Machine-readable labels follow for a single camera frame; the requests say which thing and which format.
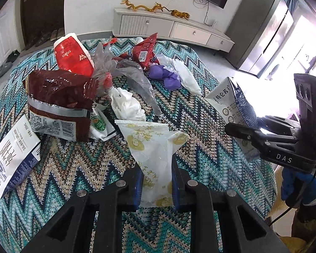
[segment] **silver stripe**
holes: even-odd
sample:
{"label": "silver stripe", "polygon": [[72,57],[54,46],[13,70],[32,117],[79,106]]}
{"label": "silver stripe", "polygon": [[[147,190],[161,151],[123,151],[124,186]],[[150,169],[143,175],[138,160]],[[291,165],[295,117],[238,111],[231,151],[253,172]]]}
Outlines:
{"label": "silver stripe", "polygon": [[77,108],[64,108],[58,105],[51,105],[45,102],[41,102],[36,100],[30,96],[27,96],[27,102],[32,107],[42,110],[44,112],[48,112],[58,116],[64,117],[86,117],[88,114],[88,110],[86,109],[77,109]]}

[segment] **knitted tablecloth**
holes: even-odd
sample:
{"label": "knitted tablecloth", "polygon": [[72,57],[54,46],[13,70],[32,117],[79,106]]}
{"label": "knitted tablecloth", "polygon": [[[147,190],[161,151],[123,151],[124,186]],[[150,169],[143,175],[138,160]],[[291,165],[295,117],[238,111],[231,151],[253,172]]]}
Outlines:
{"label": "knitted tablecloth", "polygon": [[[100,41],[107,42],[82,43],[94,52]],[[119,39],[111,48],[119,55],[135,44],[135,39]],[[188,46],[157,41],[154,51],[184,61],[202,90],[202,97],[192,96],[184,88],[168,91],[162,82],[151,81],[162,110],[158,121],[190,136],[176,153],[179,167],[209,189],[236,190],[264,218],[276,197],[272,167],[260,159],[248,163],[236,140],[225,134],[223,119],[203,99],[218,81]],[[12,71],[0,97],[0,141],[23,114],[29,118],[22,81],[35,69],[58,69],[53,49],[36,53]],[[114,85],[128,89],[124,77],[115,78]],[[152,108],[137,94],[134,97],[145,110],[147,121],[152,121]],[[104,105],[109,102],[108,97],[100,100]],[[115,118],[110,106],[107,109]],[[88,143],[39,137],[41,161],[15,191],[0,200],[0,242],[7,252],[21,251],[76,191],[103,189],[134,165],[127,142],[119,134],[106,142]],[[190,221],[190,214],[179,214],[172,207],[123,213],[123,252],[189,252]]]}

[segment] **floor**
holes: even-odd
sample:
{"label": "floor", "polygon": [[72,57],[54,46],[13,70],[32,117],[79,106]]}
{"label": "floor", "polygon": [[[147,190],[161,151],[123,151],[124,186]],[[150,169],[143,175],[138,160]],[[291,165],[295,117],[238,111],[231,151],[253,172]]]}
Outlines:
{"label": "floor", "polygon": [[[31,48],[22,51],[17,60],[13,63],[13,67],[5,73],[0,79],[0,94],[4,88],[10,73],[24,59],[31,57],[41,49],[52,47],[52,43],[47,42],[38,48]],[[297,66],[288,69],[286,75],[278,75],[272,81],[261,80],[243,71],[235,70],[231,64],[214,50],[191,45],[196,51],[199,58],[207,66],[210,72],[218,79],[219,82],[226,77],[234,77],[243,90],[247,100],[252,104],[257,116],[276,115],[288,117],[298,106],[296,100],[296,91],[293,83],[293,73],[297,70]],[[287,214],[284,218],[275,223],[275,230],[282,236],[291,235],[293,213]]]}

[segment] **golden dragon statue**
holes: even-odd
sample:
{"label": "golden dragon statue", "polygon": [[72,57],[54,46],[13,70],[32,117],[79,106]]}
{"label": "golden dragon statue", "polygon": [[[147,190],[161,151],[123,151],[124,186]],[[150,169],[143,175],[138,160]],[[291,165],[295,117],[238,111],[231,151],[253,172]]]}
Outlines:
{"label": "golden dragon statue", "polygon": [[157,2],[155,3],[153,8],[148,8],[144,5],[138,5],[135,7],[134,4],[131,4],[129,2],[129,0],[122,0],[121,5],[126,4],[128,6],[128,8],[132,8],[133,11],[137,11],[138,8],[144,8],[146,11],[150,11],[150,12],[155,12],[155,10],[161,10],[163,11],[163,7],[161,6],[161,4],[158,4]]}
{"label": "golden dragon statue", "polygon": [[165,8],[167,11],[171,12],[171,15],[177,18],[184,18],[186,20],[188,20],[190,18],[190,14],[187,12],[180,12],[177,11],[176,9],[174,10],[169,10],[167,7],[163,7]]}

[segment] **gloved hand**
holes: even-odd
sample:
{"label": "gloved hand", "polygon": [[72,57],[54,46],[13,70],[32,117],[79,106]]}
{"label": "gloved hand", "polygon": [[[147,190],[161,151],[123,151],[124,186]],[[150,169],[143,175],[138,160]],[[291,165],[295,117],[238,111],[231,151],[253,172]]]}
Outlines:
{"label": "gloved hand", "polygon": [[[315,170],[313,170],[311,174],[304,174],[301,172],[296,172],[286,167],[283,168],[281,199],[285,201],[289,197],[289,195],[294,192],[295,178],[298,178],[301,181],[309,183],[312,180],[314,173],[315,173]],[[316,205],[316,177],[306,188],[303,195],[302,203],[303,205],[306,205],[306,206]]]}

